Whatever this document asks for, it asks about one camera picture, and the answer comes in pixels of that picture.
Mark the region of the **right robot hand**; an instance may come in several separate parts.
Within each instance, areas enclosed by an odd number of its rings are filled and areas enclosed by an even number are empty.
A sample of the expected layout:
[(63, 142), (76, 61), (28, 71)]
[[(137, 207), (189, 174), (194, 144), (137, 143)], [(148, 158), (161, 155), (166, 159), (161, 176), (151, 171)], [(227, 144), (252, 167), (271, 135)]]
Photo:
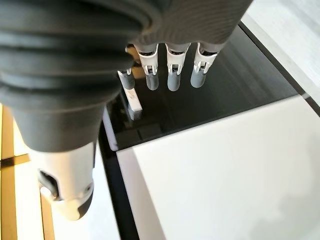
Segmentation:
[(96, 142), (106, 103), (131, 78), (134, 45), (150, 90), (165, 44), (171, 91), (191, 43), (191, 85), (207, 72), (249, 0), (3, 0), (0, 101), (30, 148), (41, 194), (68, 220), (88, 211)]

